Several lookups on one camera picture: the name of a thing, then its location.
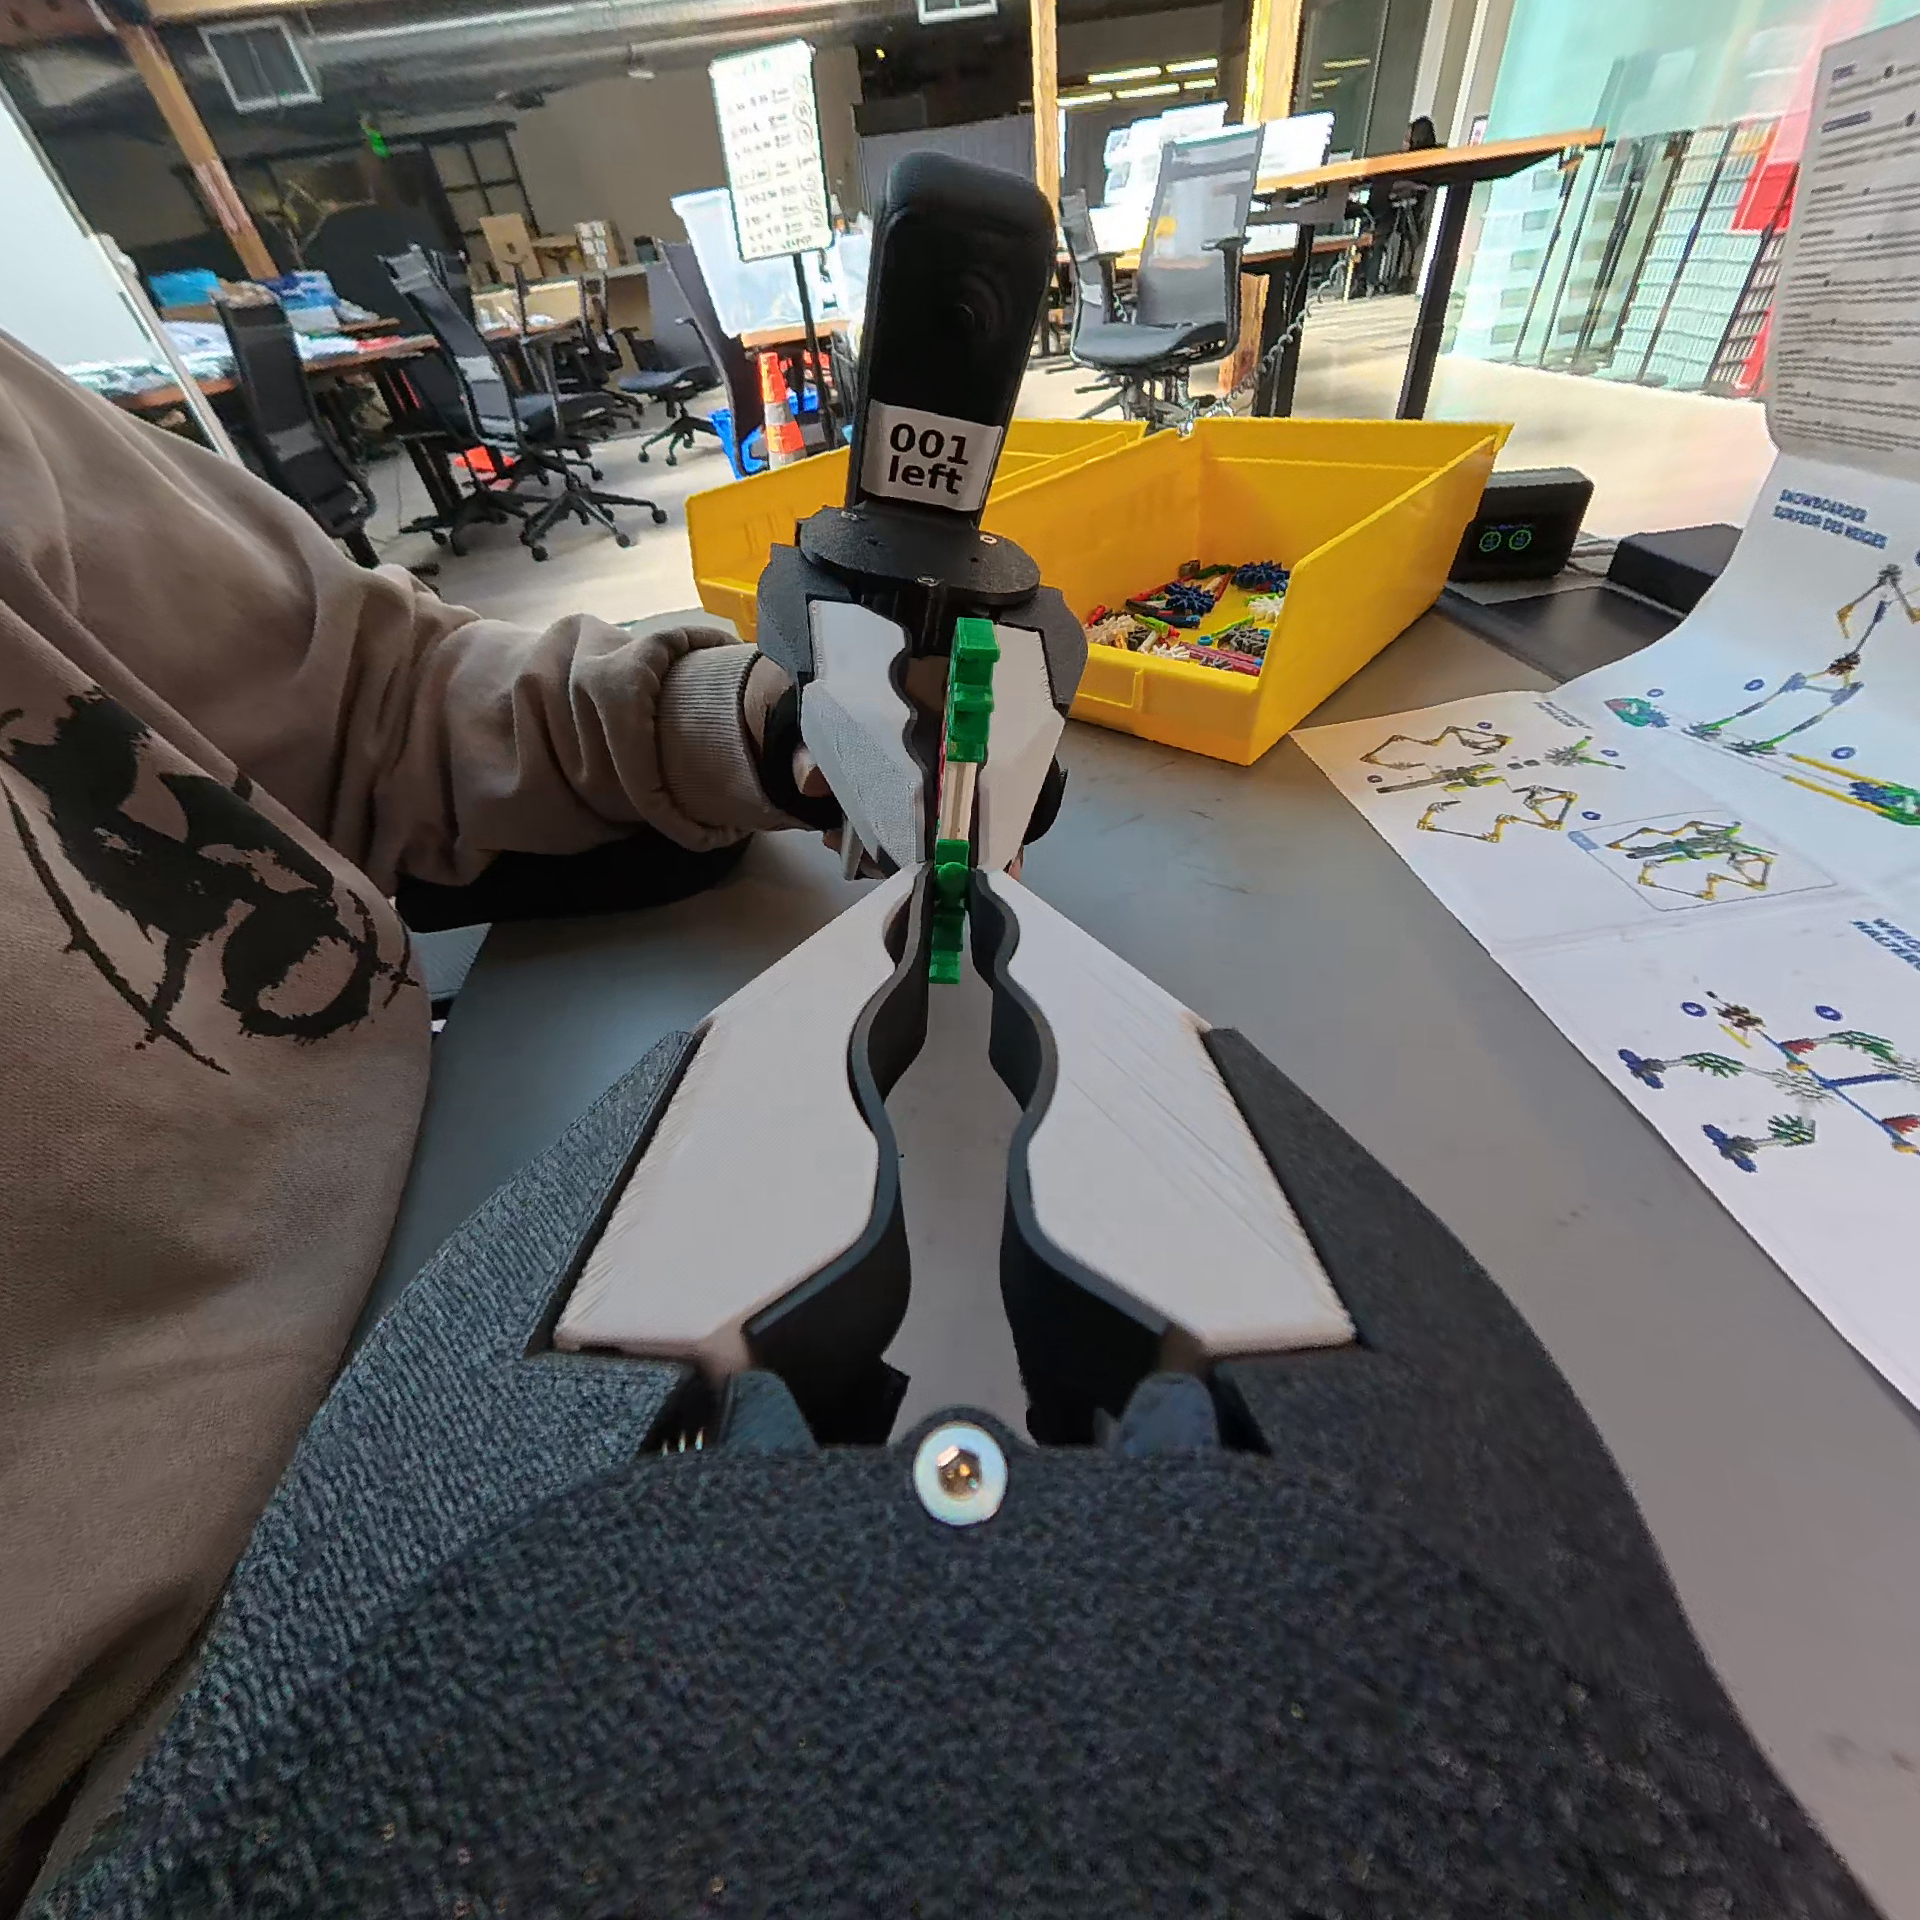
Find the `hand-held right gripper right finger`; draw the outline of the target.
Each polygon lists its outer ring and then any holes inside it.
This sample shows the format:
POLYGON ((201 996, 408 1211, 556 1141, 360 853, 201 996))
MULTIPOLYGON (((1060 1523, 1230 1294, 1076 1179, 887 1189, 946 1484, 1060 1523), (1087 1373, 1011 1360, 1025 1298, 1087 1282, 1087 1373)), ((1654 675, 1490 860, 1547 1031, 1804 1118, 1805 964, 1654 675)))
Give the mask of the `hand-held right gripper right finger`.
POLYGON ((1348 1348, 1213 1024, 1018 877, 970 891, 987 1059, 1018 1107, 998 1291, 1025 1385, 1139 1385, 1348 1348))

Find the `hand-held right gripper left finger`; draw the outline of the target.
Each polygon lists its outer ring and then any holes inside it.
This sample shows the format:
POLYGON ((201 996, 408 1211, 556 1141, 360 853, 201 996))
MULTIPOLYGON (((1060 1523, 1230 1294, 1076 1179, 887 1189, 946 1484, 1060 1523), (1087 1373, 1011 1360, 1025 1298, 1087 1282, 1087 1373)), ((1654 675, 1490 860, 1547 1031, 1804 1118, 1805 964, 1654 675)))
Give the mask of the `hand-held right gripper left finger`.
POLYGON ((852 1385, 909 1294, 887 1092, 927 1036, 927 877, 722 996, 556 1314, 561 1354, 852 1385))

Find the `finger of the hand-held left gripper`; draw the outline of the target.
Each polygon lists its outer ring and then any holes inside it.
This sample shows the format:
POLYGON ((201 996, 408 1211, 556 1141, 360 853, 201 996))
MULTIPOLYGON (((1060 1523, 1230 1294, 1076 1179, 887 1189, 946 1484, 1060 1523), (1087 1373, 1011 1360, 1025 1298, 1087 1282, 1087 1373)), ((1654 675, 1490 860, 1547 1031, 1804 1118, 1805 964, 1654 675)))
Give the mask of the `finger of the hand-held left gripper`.
POLYGON ((839 805, 839 873, 921 870, 939 838, 934 713, 904 690, 904 633, 849 597, 811 597, 804 751, 839 805))
POLYGON ((1040 786, 1060 743, 1060 708, 1040 633, 970 620, 998 642, 987 760, 976 773, 970 860, 1011 870, 1037 831, 1040 786))

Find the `grey desk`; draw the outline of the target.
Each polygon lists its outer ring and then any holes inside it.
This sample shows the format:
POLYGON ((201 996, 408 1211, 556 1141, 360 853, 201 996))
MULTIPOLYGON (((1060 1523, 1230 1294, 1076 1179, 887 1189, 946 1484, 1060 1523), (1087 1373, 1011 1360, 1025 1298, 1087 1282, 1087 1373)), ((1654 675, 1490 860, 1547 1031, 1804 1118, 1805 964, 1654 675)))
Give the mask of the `grey desk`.
MULTIPOLYGON (((1534 1322, 1628 1478, 1777 1773, 1881 1914, 1914 1914, 1914 1406, 1728 1218, 1653 1124, 1477 950, 1302 743, 1255 764, 1068 729, 1068 805, 1025 877, 1338 1118, 1534 1322)), ((694 902, 495 928, 432 1042, 415 1169, 368 1322, 658 1036, 857 891, 761 838, 694 902)), ((895 1085, 909 1309, 902 1416, 1018 1412, 998 1304, 1016 1102, 987 994, 957 988, 895 1085), (984 1129, 952 1169, 934 1092, 984 1129)))

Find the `person's left hand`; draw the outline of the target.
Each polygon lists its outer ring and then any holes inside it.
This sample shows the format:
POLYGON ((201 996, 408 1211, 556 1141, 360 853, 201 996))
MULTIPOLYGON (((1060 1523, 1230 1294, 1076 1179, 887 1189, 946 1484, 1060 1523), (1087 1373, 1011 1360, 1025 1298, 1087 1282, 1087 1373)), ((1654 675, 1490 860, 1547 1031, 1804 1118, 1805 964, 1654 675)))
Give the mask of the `person's left hand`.
POLYGON ((784 663, 750 648, 750 669, 741 686, 741 729, 750 743, 750 773, 768 807, 784 827, 839 840, 849 807, 829 791, 829 776, 815 764, 804 743, 804 697, 784 663))

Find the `pile of toy pieces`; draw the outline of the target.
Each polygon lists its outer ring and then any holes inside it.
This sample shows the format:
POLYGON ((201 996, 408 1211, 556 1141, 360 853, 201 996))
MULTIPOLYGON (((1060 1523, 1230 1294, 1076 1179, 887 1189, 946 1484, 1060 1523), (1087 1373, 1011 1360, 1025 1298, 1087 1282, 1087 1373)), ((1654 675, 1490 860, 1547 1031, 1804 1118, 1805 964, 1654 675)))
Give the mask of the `pile of toy pieces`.
POLYGON ((1082 617, 1096 648, 1255 678, 1285 620, 1285 563, 1189 563, 1169 583, 1082 617))

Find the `black office chair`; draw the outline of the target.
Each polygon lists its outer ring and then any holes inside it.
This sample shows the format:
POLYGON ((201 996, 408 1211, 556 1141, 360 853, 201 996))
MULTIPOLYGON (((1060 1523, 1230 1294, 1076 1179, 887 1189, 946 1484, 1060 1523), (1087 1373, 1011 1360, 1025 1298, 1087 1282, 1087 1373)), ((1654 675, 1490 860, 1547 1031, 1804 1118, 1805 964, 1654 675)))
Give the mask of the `black office chair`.
POLYGON ((446 556, 462 556, 469 529, 478 525, 514 525, 535 563, 550 563, 550 529, 568 515, 606 529, 620 551, 633 551, 633 532, 613 514, 643 514, 653 529, 670 525, 653 496, 606 489, 606 474, 589 461, 589 442, 572 433, 561 395, 519 395, 505 382, 502 353, 423 247, 386 255, 384 268, 423 312, 459 389, 459 433, 446 433, 446 445, 478 445, 493 456, 493 470, 469 482, 459 507, 432 532, 446 556))
POLYGON ((1264 140, 1264 126, 1238 126, 1159 153, 1128 312, 1109 296, 1087 203, 1081 192, 1060 198, 1076 256, 1068 353, 1119 382, 1123 419, 1144 419, 1149 433, 1194 428, 1194 370, 1233 352, 1264 140))
POLYGON ((296 352, 296 327, 277 296, 232 299, 217 296, 227 327, 232 378, 249 413, 249 442, 257 474, 285 489, 357 567, 379 567, 371 551, 371 489, 360 470, 335 442, 296 352))

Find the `white sign board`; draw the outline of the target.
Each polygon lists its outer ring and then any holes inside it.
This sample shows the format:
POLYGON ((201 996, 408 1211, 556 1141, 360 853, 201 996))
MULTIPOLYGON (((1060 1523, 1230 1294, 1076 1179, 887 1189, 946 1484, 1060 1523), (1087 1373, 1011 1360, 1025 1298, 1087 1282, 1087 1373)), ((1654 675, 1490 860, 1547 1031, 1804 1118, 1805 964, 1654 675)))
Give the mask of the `white sign board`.
POLYGON ((829 247, 815 43, 784 37, 706 64, 733 243, 745 265, 829 247))

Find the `wooden office table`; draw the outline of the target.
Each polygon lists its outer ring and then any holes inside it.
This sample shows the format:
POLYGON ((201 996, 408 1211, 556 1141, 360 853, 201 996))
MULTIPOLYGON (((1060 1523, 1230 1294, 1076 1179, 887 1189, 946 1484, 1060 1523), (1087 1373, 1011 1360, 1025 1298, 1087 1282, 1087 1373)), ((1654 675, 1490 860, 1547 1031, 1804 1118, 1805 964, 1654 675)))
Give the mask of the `wooden office table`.
POLYGON ((1547 158, 1599 153, 1607 131, 1556 131, 1521 140, 1477 140, 1477 146, 1426 146, 1398 158, 1348 158, 1307 172, 1255 180, 1255 213, 1295 225, 1295 247, 1276 256, 1244 256, 1244 277, 1266 277, 1264 343, 1255 343, 1255 389, 1252 413, 1290 413, 1302 382, 1302 332, 1312 299, 1312 247, 1324 225, 1342 225, 1352 187, 1366 183, 1421 183, 1433 187, 1432 223, 1432 268, 1421 293, 1421 316, 1407 342, 1398 419, 1421 419, 1432 412, 1432 382, 1438 363, 1449 282, 1462 256, 1462 234, 1477 183, 1517 180, 1547 158))

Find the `fold-out toy instruction sheet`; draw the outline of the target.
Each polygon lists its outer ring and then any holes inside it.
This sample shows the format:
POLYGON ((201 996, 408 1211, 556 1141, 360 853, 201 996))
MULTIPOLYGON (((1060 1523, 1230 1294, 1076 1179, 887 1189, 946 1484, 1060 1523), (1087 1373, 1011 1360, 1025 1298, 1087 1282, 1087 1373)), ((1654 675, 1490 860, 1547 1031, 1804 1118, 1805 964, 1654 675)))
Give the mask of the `fold-out toy instruction sheet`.
POLYGON ((1817 59, 1777 470, 1674 638, 1295 733, 1828 1328, 1920 1403, 1920 29, 1817 59))

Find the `black digital clock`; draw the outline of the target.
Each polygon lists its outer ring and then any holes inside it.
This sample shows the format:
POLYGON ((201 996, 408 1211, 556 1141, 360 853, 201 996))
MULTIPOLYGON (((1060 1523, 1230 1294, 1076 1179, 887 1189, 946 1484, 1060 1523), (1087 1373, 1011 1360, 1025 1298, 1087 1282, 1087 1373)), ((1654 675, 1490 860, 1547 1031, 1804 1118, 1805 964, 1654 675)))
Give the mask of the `black digital clock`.
POLYGON ((1591 496, 1599 482, 1581 470, 1494 470, 1448 583, 1504 589, 1560 579, 1591 496))

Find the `small black device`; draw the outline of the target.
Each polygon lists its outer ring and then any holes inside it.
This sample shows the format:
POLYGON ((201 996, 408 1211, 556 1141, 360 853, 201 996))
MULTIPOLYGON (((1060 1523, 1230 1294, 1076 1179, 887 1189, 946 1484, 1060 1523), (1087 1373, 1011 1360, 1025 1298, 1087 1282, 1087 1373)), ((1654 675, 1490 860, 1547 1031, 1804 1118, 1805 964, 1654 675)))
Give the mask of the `small black device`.
POLYGON ((1615 544, 1601 583, 1668 617, 1688 617, 1723 583, 1735 544, 1744 544, 1735 525, 1628 532, 1615 544))

